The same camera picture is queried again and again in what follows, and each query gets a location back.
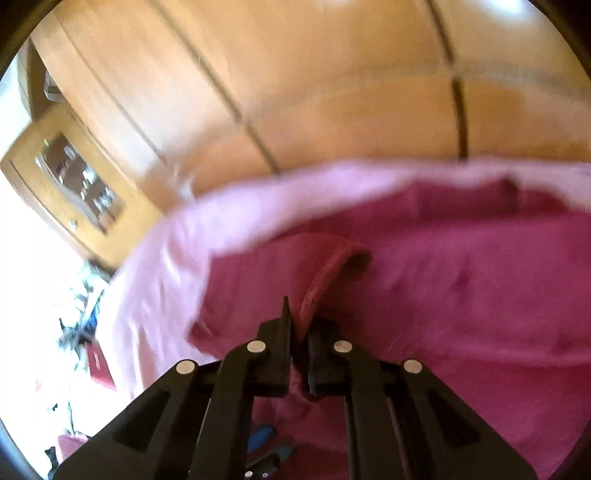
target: silver rivet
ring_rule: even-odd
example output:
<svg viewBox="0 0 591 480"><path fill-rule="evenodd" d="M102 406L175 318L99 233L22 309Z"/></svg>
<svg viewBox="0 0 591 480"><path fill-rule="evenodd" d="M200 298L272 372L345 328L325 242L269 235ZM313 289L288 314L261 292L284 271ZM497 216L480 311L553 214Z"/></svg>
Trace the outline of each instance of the silver rivet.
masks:
<svg viewBox="0 0 591 480"><path fill-rule="evenodd" d="M347 340L339 340L338 342L335 342L333 348L338 353L349 353L353 349L353 345Z"/></svg>
<svg viewBox="0 0 591 480"><path fill-rule="evenodd" d="M419 374L423 369L423 364L418 360L406 360L404 362L404 369L410 374Z"/></svg>
<svg viewBox="0 0 591 480"><path fill-rule="evenodd" d="M265 351L265 348L267 348L265 342L261 342L260 340L253 340L246 346L246 349L250 353L261 353Z"/></svg>
<svg viewBox="0 0 591 480"><path fill-rule="evenodd" d="M195 370L195 363L191 360L183 360L177 363L177 372L181 375L187 375Z"/></svg>

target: wooden cabinet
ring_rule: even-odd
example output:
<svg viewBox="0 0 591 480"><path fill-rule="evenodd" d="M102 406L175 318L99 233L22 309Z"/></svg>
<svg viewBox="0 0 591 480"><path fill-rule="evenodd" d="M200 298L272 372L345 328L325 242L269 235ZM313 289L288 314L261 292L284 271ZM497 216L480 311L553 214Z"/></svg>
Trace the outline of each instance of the wooden cabinet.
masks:
<svg viewBox="0 0 591 480"><path fill-rule="evenodd" d="M17 65L21 102L29 117L38 120L51 106L51 102L44 91L47 71L30 39L18 51Z"/></svg>
<svg viewBox="0 0 591 480"><path fill-rule="evenodd" d="M33 41L163 209L345 157L589 159L591 81L528 0L63 0Z"/></svg>
<svg viewBox="0 0 591 480"><path fill-rule="evenodd" d="M68 199L35 160L46 143L63 135L122 202L113 224L101 231ZM161 218L161 211L107 158L69 107L52 106L16 140L2 160L2 171L27 203L77 243L85 256L118 267Z"/></svg>

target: blue object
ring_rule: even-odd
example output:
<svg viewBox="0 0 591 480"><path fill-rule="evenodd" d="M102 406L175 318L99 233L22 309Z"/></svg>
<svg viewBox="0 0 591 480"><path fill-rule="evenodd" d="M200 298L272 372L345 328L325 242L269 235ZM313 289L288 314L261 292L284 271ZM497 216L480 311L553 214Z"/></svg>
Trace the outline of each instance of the blue object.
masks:
<svg viewBox="0 0 591 480"><path fill-rule="evenodd" d="M258 450L263 444L271 440L273 435L275 435L275 429L271 425L263 425L262 427L257 428L248 437L248 448L246 453L250 455L255 450Z"/></svg>

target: red towel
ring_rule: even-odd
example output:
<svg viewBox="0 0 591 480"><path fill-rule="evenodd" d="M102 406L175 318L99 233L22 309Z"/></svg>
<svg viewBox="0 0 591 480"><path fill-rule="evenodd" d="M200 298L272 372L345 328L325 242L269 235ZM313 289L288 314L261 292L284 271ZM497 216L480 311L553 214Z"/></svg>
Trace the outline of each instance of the red towel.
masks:
<svg viewBox="0 0 591 480"><path fill-rule="evenodd" d="M214 260L190 341L223 356L290 298L382 360L422 360L548 478L591 417L591 216L511 182L416 184ZM278 479L348 477L342 400L259 399L296 450Z"/></svg>
<svg viewBox="0 0 591 480"><path fill-rule="evenodd" d="M88 355L88 368L91 379L103 387L117 391L109 366L107 365L107 360L98 342L87 343L86 354Z"/></svg>

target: pink cloth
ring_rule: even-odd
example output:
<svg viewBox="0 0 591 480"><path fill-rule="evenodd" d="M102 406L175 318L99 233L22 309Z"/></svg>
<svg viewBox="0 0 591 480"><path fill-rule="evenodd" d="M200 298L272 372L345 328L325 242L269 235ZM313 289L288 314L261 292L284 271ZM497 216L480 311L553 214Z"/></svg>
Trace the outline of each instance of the pink cloth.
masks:
<svg viewBox="0 0 591 480"><path fill-rule="evenodd" d="M182 207L150 232L126 260L101 303L97 338L118 392L130 400L183 358L213 360L187 341L199 315L213 257L244 252L287 228L414 179L473 186L510 176L570 204L591 207L589 165L472 160L347 160L277 178L234 184Z"/></svg>
<svg viewBox="0 0 591 480"><path fill-rule="evenodd" d="M591 417L589 238L545 193L418 184L213 260L190 339L224 356L288 295L296 340L318 308L377 358L422 360L546 479ZM347 478L342 401L292 383L254 410L296 446L278 479Z"/></svg>
<svg viewBox="0 0 591 480"><path fill-rule="evenodd" d="M81 433L72 435L66 433L57 437L56 457L59 463L62 463L69 456L74 454L82 445L88 442L88 437Z"/></svg>

